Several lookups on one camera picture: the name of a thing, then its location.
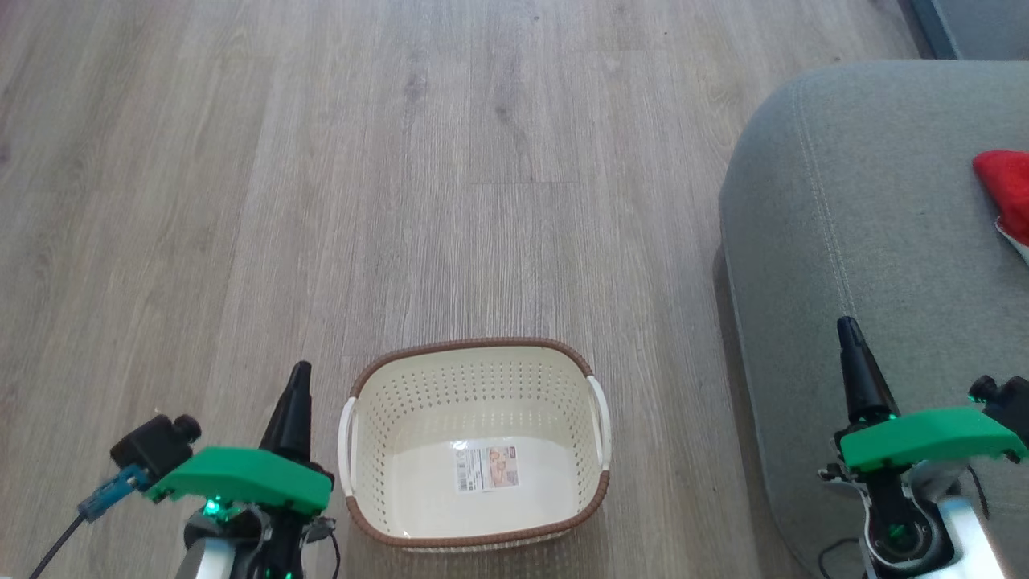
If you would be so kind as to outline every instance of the laminate flooring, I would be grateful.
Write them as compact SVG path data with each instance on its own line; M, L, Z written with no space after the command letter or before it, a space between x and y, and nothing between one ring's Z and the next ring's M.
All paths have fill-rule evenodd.
M343 577L802 576L761 487L718 188L777 85L916 57L890 0L0 2L0 575L154 412L253 445L307 359L335 470L378 355L524 335L606 390L602 510L427 555L335 493ZM44 577L172 577L197 506L127 500ZM328 542L306 556L330 576Z

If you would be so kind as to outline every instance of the red cushion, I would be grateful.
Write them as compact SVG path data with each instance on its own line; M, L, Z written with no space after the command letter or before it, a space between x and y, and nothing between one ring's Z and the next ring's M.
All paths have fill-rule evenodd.
M1000 207L1001 228L1029 245L1029 152L988 150L971 165Z

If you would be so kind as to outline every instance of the laundry basket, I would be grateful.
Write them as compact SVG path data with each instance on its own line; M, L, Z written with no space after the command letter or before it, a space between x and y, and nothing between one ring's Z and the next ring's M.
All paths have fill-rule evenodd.
M611 427L590 366L542 339L391 354L340 418L340 486L388 545L478 551L558 537L607 492Z

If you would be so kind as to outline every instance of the cable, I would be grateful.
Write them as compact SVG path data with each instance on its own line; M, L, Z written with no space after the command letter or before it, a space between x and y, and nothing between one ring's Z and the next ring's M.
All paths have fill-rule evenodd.
M979 493L979 504L983 507L983 518L990 520L990 505L986 502L986 493L983 492L983 483L979 481L975 469L969 466L968 472L971 473L971 481L975 483L975 492Z
M75 520L71 521L71 524L68 526L68 529L66 529L65 532L61 534L61 538L58 539L58 542L54 543L54 546L50 547L50 550L46 551L46 554L43 555L43 560L39 562L39 565L36 566L36 570L29 575L29 579L39 579L39 575L43 573L43 569L46 568L46 565L50 563L50 559L54 558L54 555L58 554L58 551L61 550L61 547L63 547L64 544L68 541L68 538L71 537L71 534L75 533L75 530L78 529L78 526L82 524L84 520L85 520L85 514L79 513L78 516L75 517Z
M340 557L340 542L335 540L335 531L329 533L328 538L332 540L332 548L335 549L335 571L332 572L332 579L340 579L340 564L343 559Z
M818 553L818 571L822 572L822 577L824 577L825 579L832 579L831 577L829 577L829 572L825 571L825 555L829 554L829 551L831 551L832 549L838 549L848 543L856 544L857 537L848 537L846 539L840 539L836 543L832 543L828 547L822 549L822 552Z

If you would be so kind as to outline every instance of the sticker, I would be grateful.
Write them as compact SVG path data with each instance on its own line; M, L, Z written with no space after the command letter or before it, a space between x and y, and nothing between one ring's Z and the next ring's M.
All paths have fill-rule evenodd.
M488 493L519 485L518 450L468 441L454 449L457 492Z

